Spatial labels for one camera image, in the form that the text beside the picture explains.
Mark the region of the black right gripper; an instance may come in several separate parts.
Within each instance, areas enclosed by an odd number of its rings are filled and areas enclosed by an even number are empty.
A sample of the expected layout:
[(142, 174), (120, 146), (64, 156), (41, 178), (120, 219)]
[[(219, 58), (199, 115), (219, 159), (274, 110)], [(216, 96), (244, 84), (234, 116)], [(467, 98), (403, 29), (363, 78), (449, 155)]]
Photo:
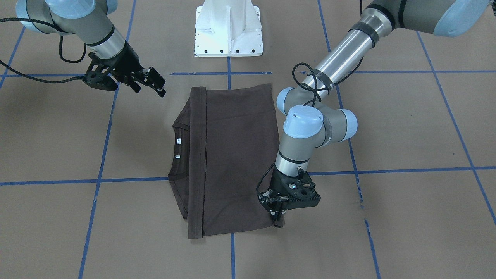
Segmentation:
[(141, 83), (152, 88), (161, 98), (165, 96), (165, 79), (154, 67), (144, 69), (140, 65), (139, 56), (130, 44), (125, 43), (122, 50), (110, 59), (110, 64), (112, 68), (110, 74), (115, 80), (124, 83), (135, 93), (140, 92), (141, 86), (139, 84)]

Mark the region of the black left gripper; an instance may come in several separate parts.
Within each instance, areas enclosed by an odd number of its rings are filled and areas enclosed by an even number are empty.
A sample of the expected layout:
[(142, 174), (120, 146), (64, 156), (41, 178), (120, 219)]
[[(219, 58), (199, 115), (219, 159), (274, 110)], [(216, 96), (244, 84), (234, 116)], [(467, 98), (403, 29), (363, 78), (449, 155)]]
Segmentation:
[(270, 213), (274, 226), (283, 228), (285, 225), (285, 212), (288, 210), (288, 184), (292, 180), (301, 179), (301, 168), (296, 169), (296, 176), (293, 177), (285, 175), (275, 165), (271, 165), (259, 180), (259, 185), (262, 184), (262, 181), (269, 173), (272, 174), (270, 184), (265, 192), (259, 192), (259, 203)]

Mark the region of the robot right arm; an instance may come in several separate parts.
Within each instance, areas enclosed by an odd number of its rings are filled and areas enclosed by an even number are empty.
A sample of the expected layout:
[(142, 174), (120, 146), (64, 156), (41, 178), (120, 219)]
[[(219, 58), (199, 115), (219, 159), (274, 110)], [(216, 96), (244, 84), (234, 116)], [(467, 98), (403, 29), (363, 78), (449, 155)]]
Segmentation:
[(86, 85), (115, 91), (123, 83), (136, 93), (145, 85), (163, 97), (163, 77), (140, 65), (139, 56), (108, 18), (117, 6), (116, 0), (19, 0), (16, 14), (25, 18), (23, 25), (29, 30), (76, 34), (91, 49), (91, 64), (80, 78)]

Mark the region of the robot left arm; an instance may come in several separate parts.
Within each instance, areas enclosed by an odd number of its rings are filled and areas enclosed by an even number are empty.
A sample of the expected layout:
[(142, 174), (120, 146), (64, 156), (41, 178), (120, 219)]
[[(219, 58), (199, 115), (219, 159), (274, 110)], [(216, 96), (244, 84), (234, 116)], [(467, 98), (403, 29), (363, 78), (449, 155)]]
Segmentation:
[(494, 61), (481, 48), (495, 42), (487, 6), (475, 27), (450, 38), (397, 29), (365, 55), (336, 87), (341, 108), (358, 118), (348, 141), (360, 207), (398, 205), (413, 224), (482, 218), (495, 206), (479, 171), (495, 171)]

